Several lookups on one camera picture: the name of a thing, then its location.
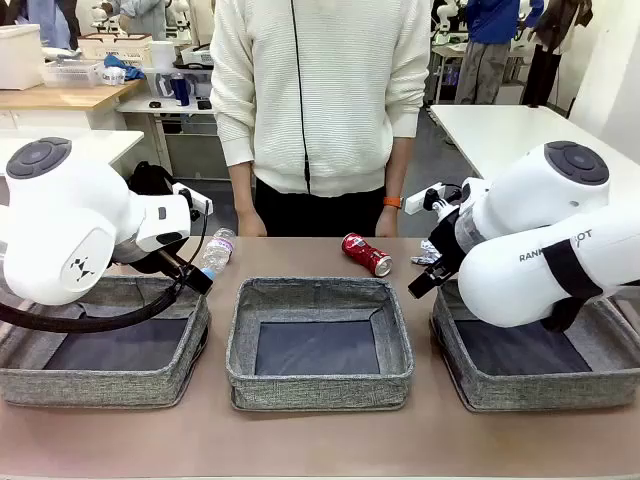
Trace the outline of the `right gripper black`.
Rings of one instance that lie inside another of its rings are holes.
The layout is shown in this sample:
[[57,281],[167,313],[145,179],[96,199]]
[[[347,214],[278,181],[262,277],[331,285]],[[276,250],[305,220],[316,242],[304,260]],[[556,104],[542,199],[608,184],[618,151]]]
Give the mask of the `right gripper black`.
[[455,236],[455,224],[459,218],[459,208],[455,207],[437,224],[428,237],[440,257],[425,267],[425,270],[408,286],[412,296],[422,298],[432,289],[439,287],[456,274],[464,259],[464,251]]

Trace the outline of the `person's right hand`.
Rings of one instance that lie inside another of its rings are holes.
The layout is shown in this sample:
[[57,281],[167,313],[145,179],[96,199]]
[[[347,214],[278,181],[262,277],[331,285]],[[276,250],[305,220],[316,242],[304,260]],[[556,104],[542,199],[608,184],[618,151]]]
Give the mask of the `person's right hand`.
[[263,220],[254,208],[237,210],[238,235],[241,237],[266,237],[267,231]]

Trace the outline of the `person's left hand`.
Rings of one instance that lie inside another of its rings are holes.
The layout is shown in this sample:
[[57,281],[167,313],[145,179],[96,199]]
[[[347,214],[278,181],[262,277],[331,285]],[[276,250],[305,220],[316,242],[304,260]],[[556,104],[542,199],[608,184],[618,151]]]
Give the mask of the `person's left hand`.
[[395,238],[398,236],[398,212],[394,206],[384,206],[376,223],[375,236]]

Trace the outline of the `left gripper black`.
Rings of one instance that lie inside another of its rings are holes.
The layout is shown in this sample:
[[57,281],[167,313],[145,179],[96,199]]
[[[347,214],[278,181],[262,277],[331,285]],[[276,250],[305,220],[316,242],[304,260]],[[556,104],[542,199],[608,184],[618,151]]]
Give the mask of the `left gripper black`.
[[206,295],[213,285],[213,280],[207,274],[177,253],[160,249],[151,253],[150,258],[158,272],[200,295]]

